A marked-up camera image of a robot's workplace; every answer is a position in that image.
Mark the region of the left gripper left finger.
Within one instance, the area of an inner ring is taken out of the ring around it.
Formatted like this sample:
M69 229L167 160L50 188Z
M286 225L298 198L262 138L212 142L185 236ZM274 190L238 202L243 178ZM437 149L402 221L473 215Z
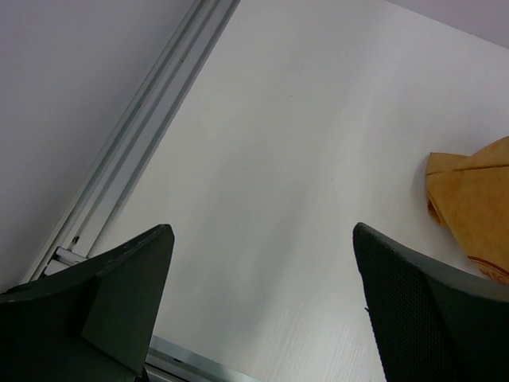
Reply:
M159 224L1 294L3 381L147 381L175 237Z

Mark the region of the tan canvas tote bag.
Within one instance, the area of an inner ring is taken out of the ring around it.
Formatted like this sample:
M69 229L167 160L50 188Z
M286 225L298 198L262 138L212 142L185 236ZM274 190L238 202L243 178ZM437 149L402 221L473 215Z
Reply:
M508 284L508 138L468 155L429 154L429 215L488 279Z

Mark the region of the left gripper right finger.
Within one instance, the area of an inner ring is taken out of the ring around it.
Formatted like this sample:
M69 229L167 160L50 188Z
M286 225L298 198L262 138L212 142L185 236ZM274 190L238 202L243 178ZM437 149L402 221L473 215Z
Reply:
M508 287L358 223L352 242L388 381L506 381Z

